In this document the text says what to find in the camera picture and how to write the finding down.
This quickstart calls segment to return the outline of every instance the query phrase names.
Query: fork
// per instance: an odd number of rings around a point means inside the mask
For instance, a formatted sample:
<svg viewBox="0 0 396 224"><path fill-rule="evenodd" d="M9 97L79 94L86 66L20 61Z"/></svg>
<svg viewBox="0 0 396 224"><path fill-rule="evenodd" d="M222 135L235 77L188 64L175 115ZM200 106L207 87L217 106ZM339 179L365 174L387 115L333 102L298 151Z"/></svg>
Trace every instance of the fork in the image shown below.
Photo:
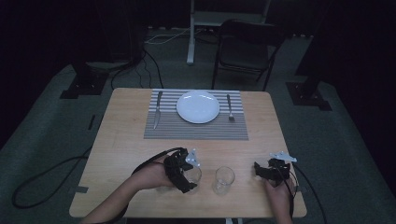
<svg viewBox="0 0 396 224"><path fill-rule="evenodd" d="M228 120L234 121L235 118L233 117L233 111L231 110L231 99L230 99L230 94L227 94L227 101L228 101L228 108L230 109L230 115L228 116Z"/></svg>

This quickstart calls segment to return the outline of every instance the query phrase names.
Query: gray carpet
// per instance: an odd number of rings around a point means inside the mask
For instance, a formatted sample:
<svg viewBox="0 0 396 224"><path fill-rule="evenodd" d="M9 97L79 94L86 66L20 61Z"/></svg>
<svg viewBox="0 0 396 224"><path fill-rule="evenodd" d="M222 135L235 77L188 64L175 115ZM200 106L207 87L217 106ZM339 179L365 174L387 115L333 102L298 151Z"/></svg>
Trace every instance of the gray carpet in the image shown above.
<svg viewBox="0 0 396 224"><path fill-rule="evenodd" d="M201 35L213 41L213 37ZM288 39L276 58L267 91L272 95L276 113L289 152L298 159L299 167L308 176L323 205L329 223L396 223L396 202L375 167L370 153L331 85L320 83L319 90L329 101L332 111L313 106L295 106L286 82L303 82L294 75L310 40ZM195 64L186 65L188 38L176 38L161 45L146 45L146 50L160 66L165 88L209 89L215 46L197 42ZM126 70L115 77L115 87L160 88L155 64L150 57L135 70ZM113 64L95 63L95 66ZM92 115L101 118L112 89L110 79L100 96L79 96L76 100L59 99L75 75L71 66L57 74L37 99L28 116L0 151L0 223L78 223L68 210L73 188L82 174L85 161L47 202L32 209L17 209L11 204L14 189L25 179L39 174L53 164L81 155L92 145L100 119L90 128ZM255 77L221 71L216 89L260 91L262 81ZM35 203L47 196L62 181L74 161L56 168L19 195L19 203ZM297 173L306 189L304 200L307 215L295 223L323 223L312 190ZM244 218L246 223L274 223L272 219Z"/></svg>

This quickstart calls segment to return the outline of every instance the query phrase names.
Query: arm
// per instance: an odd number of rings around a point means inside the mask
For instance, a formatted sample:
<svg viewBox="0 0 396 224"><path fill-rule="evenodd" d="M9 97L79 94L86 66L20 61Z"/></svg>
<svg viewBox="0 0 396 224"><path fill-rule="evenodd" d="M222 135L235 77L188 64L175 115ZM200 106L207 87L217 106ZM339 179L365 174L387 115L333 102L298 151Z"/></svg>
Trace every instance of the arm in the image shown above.
<svg viewBox="0 0 396 224"><path fill-rule="evenodd" d="M163 163L165 157L157 162ZM160 186L173 187L165 174L163 165L151 163L126 179L102 203L93 209L81 223L101 223L114 218L141 189L154 189Z"/></svg>
<svg viewBox="0 0 396 224"><path fill-rule="evenodd" d="M291 190L294 189L293 181L289 178L286 180ZM279 186L273 187L271 183L264 179L264 187L271 204L276 222L278 224L293 223L290 217L290 193L284 182Z"/></svg>

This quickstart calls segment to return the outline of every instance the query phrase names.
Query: knife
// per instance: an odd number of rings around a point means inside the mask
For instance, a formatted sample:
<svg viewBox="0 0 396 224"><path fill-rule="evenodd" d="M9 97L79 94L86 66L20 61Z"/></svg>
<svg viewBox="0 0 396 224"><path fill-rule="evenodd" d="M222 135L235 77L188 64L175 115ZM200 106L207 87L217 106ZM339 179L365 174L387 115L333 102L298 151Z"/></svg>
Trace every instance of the knife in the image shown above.
<svg viewBox="0 0 396 224"><path fill-rule="evenodd" d="M157 97L157 107L155 108L154 129L157 128L158 122L160 121L160 116L161 116L160 101L162 96L163 96L163 92L159 91Z"/></svg>

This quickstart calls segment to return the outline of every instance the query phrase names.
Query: person's left hand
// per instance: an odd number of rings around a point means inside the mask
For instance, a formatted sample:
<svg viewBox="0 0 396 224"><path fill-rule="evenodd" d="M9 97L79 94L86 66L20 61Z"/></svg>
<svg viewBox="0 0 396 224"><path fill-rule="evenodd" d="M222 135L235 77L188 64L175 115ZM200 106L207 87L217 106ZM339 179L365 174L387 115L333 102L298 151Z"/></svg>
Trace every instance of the person's left hand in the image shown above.
<svg viewBox="0 0 396 224"><path fill-rule="evenodd" d="M139 185L140 189L155 189L162 186L174 186L166 175L162 164L166 157L168 157L168 155L160 157L155 160L155 162L146 165L141 170L133 174L133 178L136 178L136 184Z"/></svg>

